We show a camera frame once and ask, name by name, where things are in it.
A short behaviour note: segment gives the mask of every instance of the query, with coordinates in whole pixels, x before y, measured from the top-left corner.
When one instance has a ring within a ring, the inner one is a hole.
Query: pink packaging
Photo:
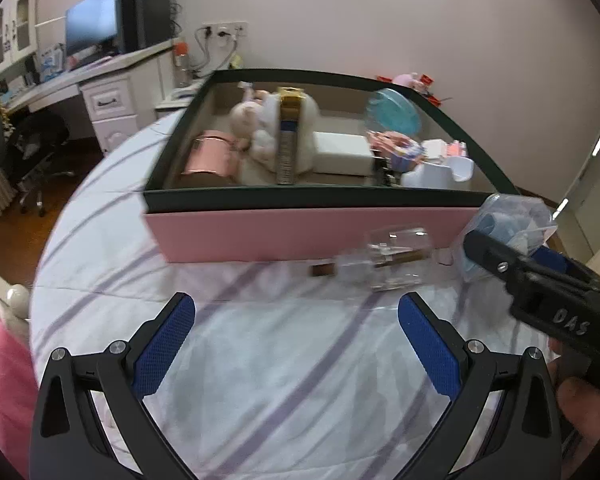
[[[240,163],[235,143],[232,134],[217,130],[205,132],[192,150],[182,174],[205,174],[227,181],[235,179]]]
[[[339,207],[146,214],[168,262],[266,262],[332,258],[365,233],[392,225],[425,227],[449,247],[474,207]]]

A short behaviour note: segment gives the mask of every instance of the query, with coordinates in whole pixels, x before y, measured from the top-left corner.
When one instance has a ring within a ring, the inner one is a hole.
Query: white desk
[[[174,86],[172,46],[171,40],[164,41],[97,66],[66,72],[17,96],[7,112],[23,108],[35,112],[82,95],[83,100],[67,101],[54,107],[54,112],[62,116],[70,131],[83,132],[77,137],[95,135],[107,155],[156,120],[155,105],[169,96]]]
[[[194,81],[188,89],[180,89],[190,91],[192,95],[186,97],[180,97],[177,99],[173,98],[173,95],[167,96],[167,98],[161,103],[155,105],[155,114],[158,119],[171,115],[178,110],[182,110],[189,106],[190,102],[193,101],[195,94],[202,88],[202,85],[206,82],[207,78],[202,78]]]

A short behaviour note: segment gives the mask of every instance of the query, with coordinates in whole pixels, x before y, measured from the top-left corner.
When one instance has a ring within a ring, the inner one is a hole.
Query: blue gripper pad
[[[541,245],[531,255],[536,264],[549,267],[551,270],[565,274],[567,272],[567,259],[559,253],[552,251],[549,247]]]
[[[458,361],[415,302],[400,298],[398,322],[440,395],[455,400],[462,387]]]
[[[139,399],[158,390],[195,319],[196,306],[184,296],[136,360],[131,388]]]

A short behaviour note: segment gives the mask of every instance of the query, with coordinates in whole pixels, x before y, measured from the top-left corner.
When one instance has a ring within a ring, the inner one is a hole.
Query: blue plastic lid
[[[366,103],[365,128],[413,136],[422,129],[422,122],[416,107],[405,96],[384,88],[374,92]]]

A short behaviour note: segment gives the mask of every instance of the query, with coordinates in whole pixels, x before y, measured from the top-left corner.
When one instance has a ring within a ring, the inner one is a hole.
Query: stuffed animal
[[[315,123],[320,110],[314,99],[304,94],[298,129],[296,174],[305,173],[314,166]],[[280,129],[280,94],[264,96],[260,121],[264,129],[253,136],[250,154],[269,171],[276,171],[277,136]]]
[[[244,89],[244,96],[242,101],[235,105],[229,113],[229,125],[231,133],[242,140],[242,146],[248,148],[251,136],[260,128],[263,91],[254,92],[253,84],[245,82],[238,83],[238,87]]]
[[[392,83],[395,85],[406,86],[407,88],[411,88],[412,90],[415,90],[421,94],[426,93],[428,90],[427,85],[425,85],[420,78],[418,78],[418,74],[416,72],[397,75]]]
[[[239,139],[251,139],[253,133],[260,127],[262,105],[254,101],[246,101],[234,106],[229,113],[231,133]]]

